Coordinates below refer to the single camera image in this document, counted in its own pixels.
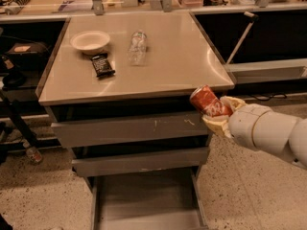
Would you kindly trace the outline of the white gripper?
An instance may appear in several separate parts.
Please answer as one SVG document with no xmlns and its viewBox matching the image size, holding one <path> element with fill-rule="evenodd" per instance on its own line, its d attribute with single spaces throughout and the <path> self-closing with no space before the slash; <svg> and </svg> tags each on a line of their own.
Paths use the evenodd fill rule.
<svg viewBox="0 0 307 230">
<path fill-rule="evenodd" d="M 271 108 L 260 104 L 247 104 L 242 99 L 222 96 L 220 101 L 228 106 L 233 114 L 210 117 L 203 115 L 202 120 L 216 135 L 232 138 L 234 142 L 244 148 L 256 150 L 253 141 L 253 129 L 258 120 Z"/>
</svg>

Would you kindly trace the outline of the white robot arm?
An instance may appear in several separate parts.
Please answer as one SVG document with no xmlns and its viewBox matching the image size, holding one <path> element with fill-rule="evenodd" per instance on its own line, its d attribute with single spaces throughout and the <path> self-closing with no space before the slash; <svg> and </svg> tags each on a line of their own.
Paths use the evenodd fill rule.
<svg viewBox="0 0 307 230">
<path fill-rule="evenodd" d="M 303 170 L 307 169 L 307 120 L 273 111 L 270 107 L 224 97 L 231 116 L 202 120 L 215 134 L 232 139 L 238 146 L 261 150 Z"/>
</svg>

